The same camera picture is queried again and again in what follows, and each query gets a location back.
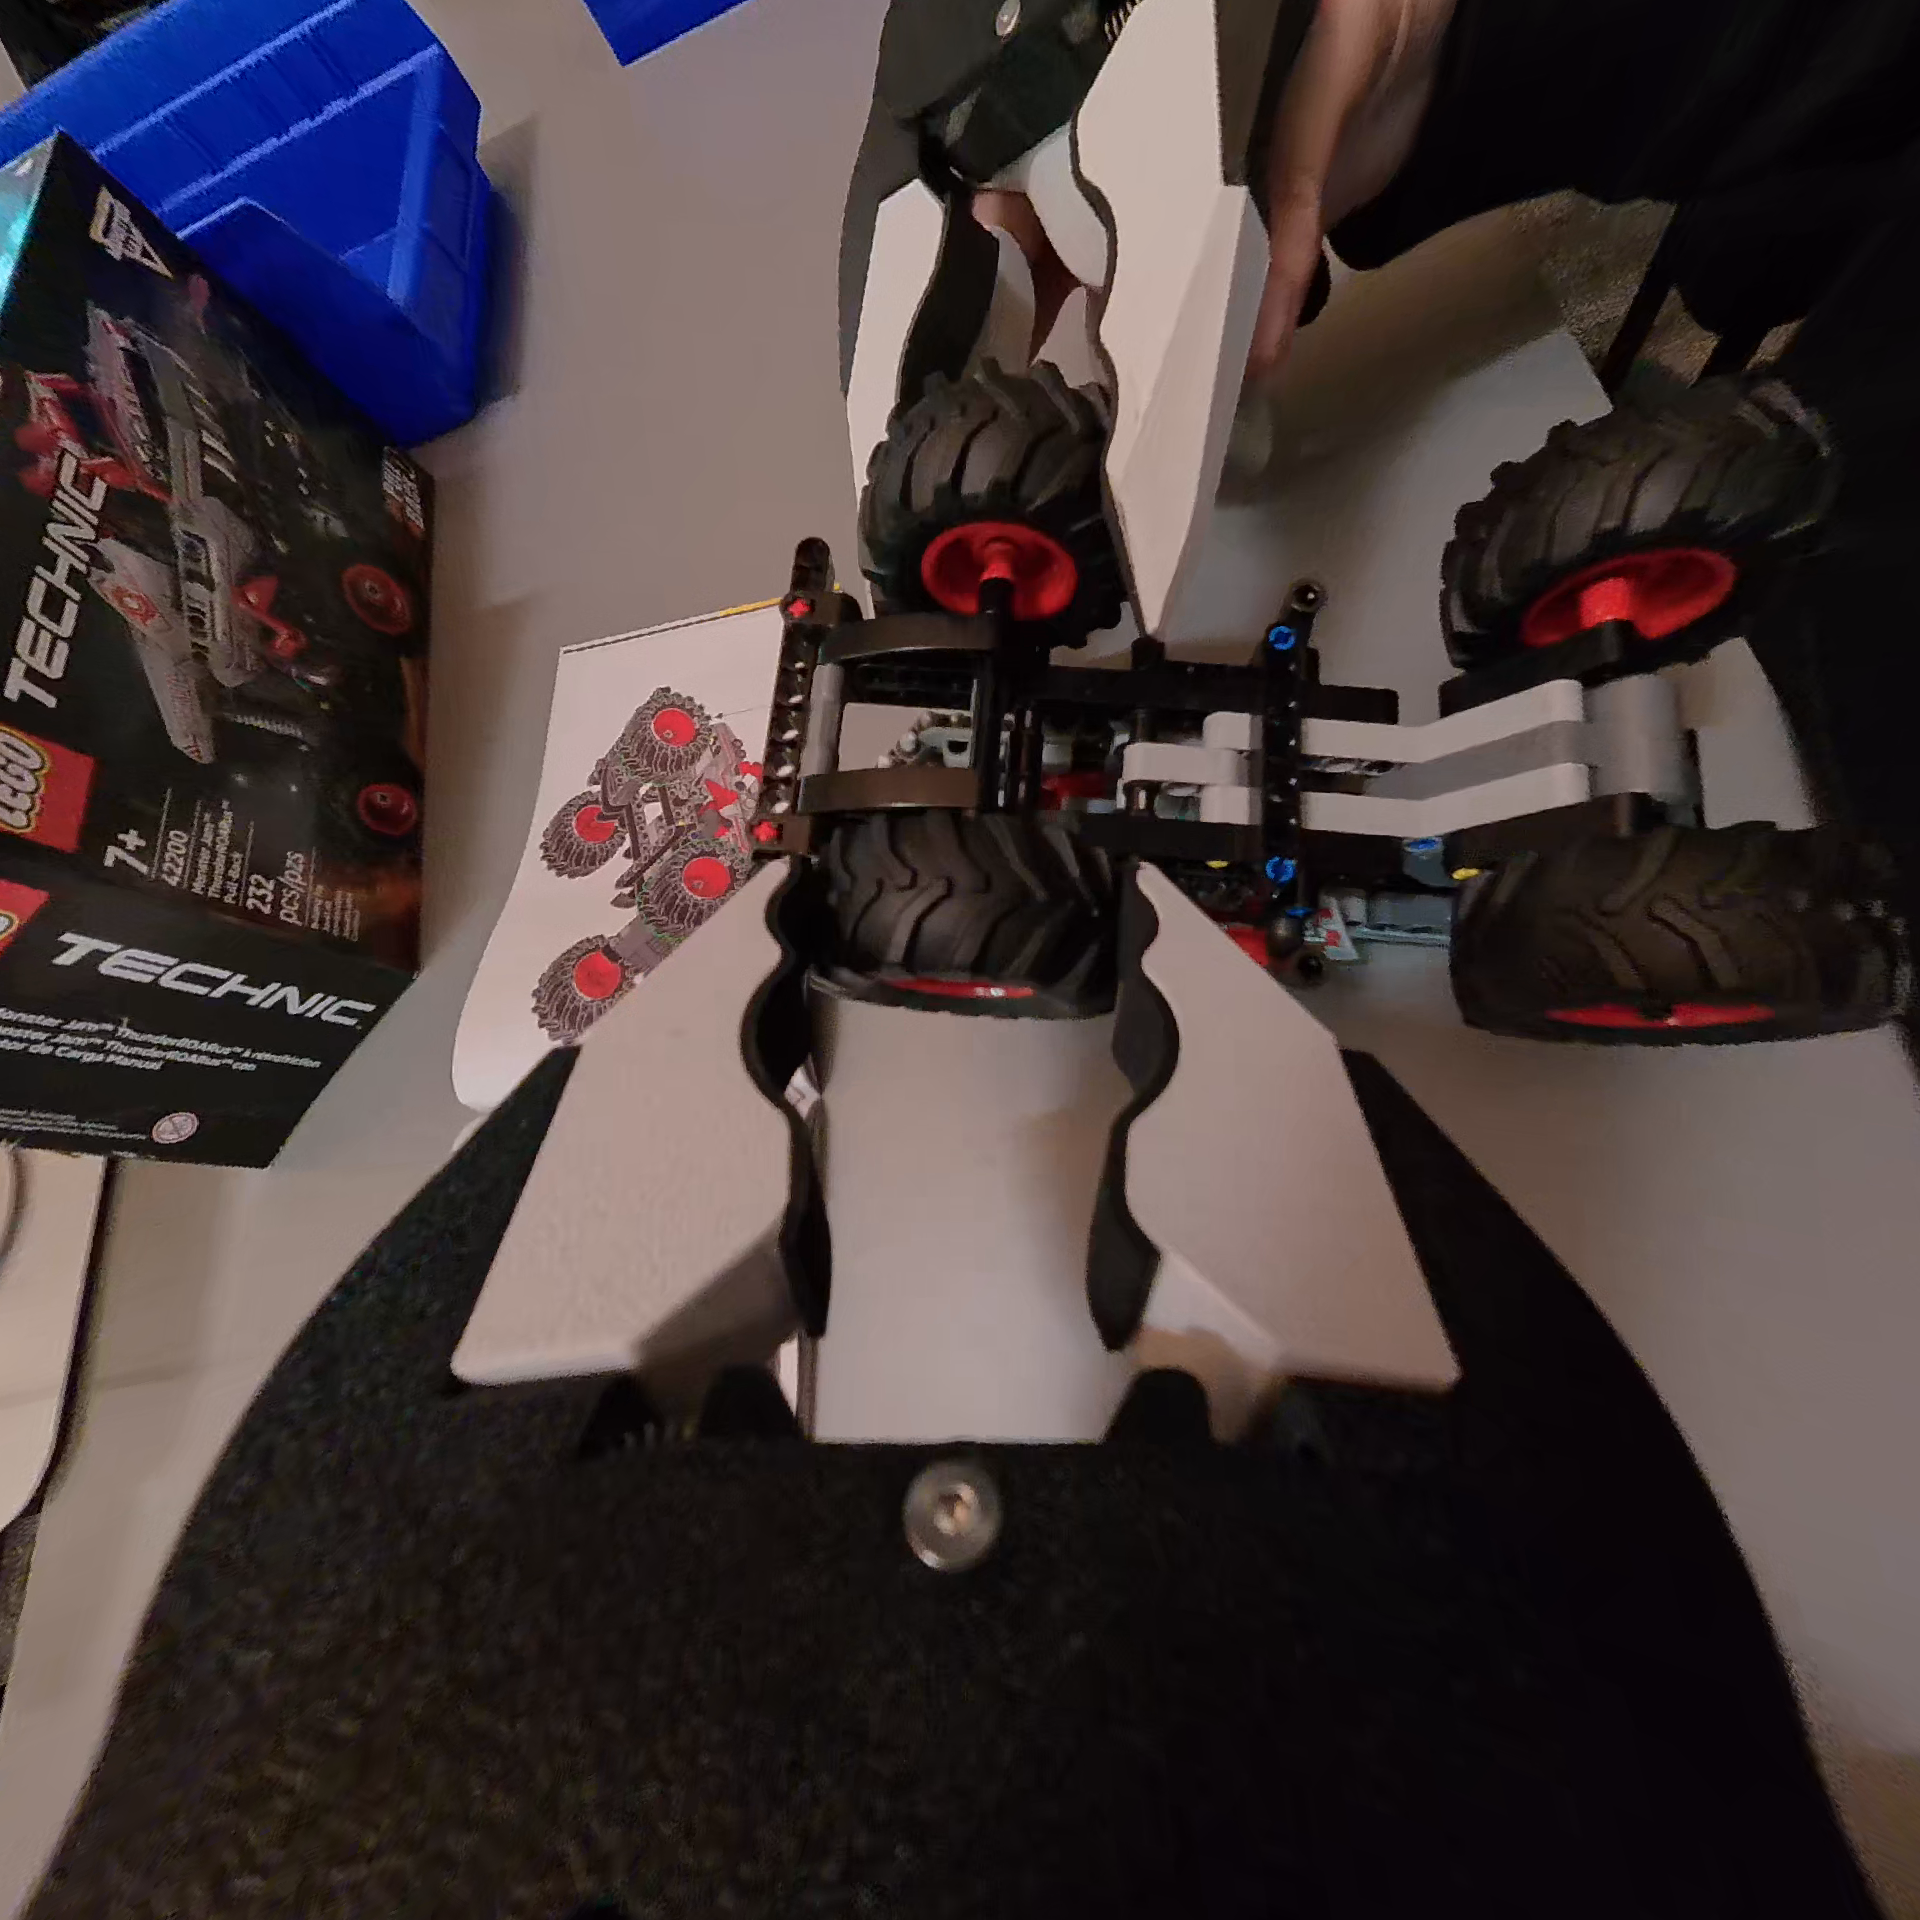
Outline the white bag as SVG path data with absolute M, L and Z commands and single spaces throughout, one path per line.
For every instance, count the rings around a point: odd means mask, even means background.
M 80 1362 L 106 1161 L 2 1147 L 2 1525 L 52 1469 Z

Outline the black toy truck chassis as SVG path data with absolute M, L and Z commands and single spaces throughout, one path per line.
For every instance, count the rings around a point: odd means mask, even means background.
M 1400 720 L 1387 687 L 1329 684 L 1314 646 L 1325 598 L 1296 581 L 1243 659 L 1140 635 L 1101 663 L 1060 663 L 1038 628 L 1010 641 L 997 812 L 1051 815 L 1145 862 L 1285 986 L 1378 947 L 1449 946 L 1457 893 L 1499 860 L 1699 820 L 1678 693 L 1628 678 L 1625 629 L 1602 626 L 1478 699 Z M 801 539 L 782 637 L 751 851 L 818 862 L 846 820 L 978 812 L 972 699 L 992 628 L 973 616 L 868 618 L 825 539 Z

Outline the black toy set box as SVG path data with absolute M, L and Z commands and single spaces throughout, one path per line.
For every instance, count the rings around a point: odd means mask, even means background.
M 5 1141 L 263 1167 L 412 986 L 431 508 L 72 135 L 3 161 Z

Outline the blue plastic bin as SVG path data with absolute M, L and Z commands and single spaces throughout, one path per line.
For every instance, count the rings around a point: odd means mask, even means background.
M 479 105 L 403 2 L 175 2 L 3 108 L 3 160 L 92 154 L 395 443 L 483 401 Z
M 683 44 L 773 74 L 870 74 L 883 2 L 585 2 L 619 65 Z

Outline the black toy axle rod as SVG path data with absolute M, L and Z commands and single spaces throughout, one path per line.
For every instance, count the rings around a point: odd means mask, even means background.
M 1007 576 L 994 574 L 978 586 L 978 618 L 989 628 L 989 648 L 978 659 L 972 684 L 972 773 L 980 813 L 1000 809 L 1007 659 L 1010 643 L 1018 637 L 1013 598 L 1016 586 Z

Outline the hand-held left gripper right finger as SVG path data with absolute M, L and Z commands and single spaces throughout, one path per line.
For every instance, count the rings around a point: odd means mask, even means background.
M 1086 1300 L 1140 1377 L 1235 1441 L 1302 1384 L 1459 1380 L 1341 1048 L 1159 868 L 1117 888 L 1112 1058 Z

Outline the person's right hand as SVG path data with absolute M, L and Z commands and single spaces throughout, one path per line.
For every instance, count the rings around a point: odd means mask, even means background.
M 1314 3 L 1265 141 L 1252 379 L 1280 369 L 1332 227 L 1373 201 L 1411 154 L 1453 11 L 1453 2 Z

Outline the black toy wheel red hub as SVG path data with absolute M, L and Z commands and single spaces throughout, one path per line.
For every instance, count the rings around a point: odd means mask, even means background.
M 1515 854 L 1451 915 L 1459 1019 L 1539 1044 L 1684 1048 L 1872 1031 L 1915 971 L 1896 872 L 1845 828 L 1654 828 Z
M 1459 673 L 1534 666 L 1617 626 L 1634 668 L 1702 659 L 1816 550 L 1839 477 L 1823 423 L 1766 375 L 1558 422 L 1451 518 L 1447 658 Z
M 850 818 L 818 872 L 807 965 L 832 996 L 1010 1019 L 1113 1008 L 1120 866 L 1051 815 Z
M 1120 623 L 1106 514 L 1107 423 L 1051 366 L 934 375 L 875 443 L 857 506 L 874 609 L 975 616 L 986 602 L 1079 646 Z

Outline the white desk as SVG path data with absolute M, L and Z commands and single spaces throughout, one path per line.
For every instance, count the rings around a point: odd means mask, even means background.
M 745 3 L 634 64 L 581 3 L 421 3 L 509 207 L 499 396 L 429 445 L 439 555 L 428 965 L 274 1165 L 112 1180 L 77 1428 L 3 1702 L 3 1811 L 61 1801 L 180 1527 L 326 1292 L 456 1151 L 468 984 L 532 826 L 555 658 L 751 602 L 851 544 L 835 246 L 885 3 Z M 1487 214 L 1356 281 L 1284 382 L 1303 436 L 1243 592 L 1320 569 L 1332 659 L 1403 690 L 1490 468 L 1600 390 Z M 1302 998 L 1373 1049 L 1592 1294 L 1684 1429 L 1823 1713 L 1915 1751 L 1915 1087 L 1897 1037 L 1615 1052 L 1462 1029 L 1432 952 Z M 1123 1081 L 1106 1028 L 854 1008 L 832 1055 L 827 1357 L 890 1360 L 957 1434 L 961 1362 L 1092 1412 L 1067 1351 Z M 1038 1423 L 1019 1435 L 1042 1435 Z

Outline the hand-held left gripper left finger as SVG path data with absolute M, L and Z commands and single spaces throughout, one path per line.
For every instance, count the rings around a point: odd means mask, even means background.
M 801 862 L 767 862 L 575 1045 L 453 1344 L 469 1387 L 627 1377 L 690 1408 L 827 1329 Z

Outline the person's right forearm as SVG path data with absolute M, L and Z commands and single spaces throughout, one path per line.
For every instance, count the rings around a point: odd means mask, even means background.
M 1914 2 L 1453 3 L 1438 81 L 1391 181 L 1329 227 L 1373 268 L 1480 214 L 1657 181 L 1915 168 Z M 1678 241 L 1662 234 L 1657 283 Z M 1736 320 L 1759 343 L 1783 322 Z

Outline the white instruction booklet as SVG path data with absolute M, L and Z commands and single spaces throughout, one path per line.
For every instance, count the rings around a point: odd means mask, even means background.
M 499 1106 L 751 876 L 776 598 L 565 646 L 533 815 L 453 1031 L 462 1106 Z

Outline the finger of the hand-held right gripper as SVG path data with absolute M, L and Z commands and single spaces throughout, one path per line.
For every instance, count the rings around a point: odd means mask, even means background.
M 1138 628 L 1185 618 L 1268 277 L 1265 146 L 1312 2 L 1132 3 L 1071 120 L 1109 240 L 1104 489 Z
M 925 555 L 995 488 L 973 443 L 997 434 L 997 363 L 980 372 L 1000 292 L 978 187 L 938 190 L 903 150 L 864 150 L 837 241 L 837 369 L 870 586 L 925 586 Z

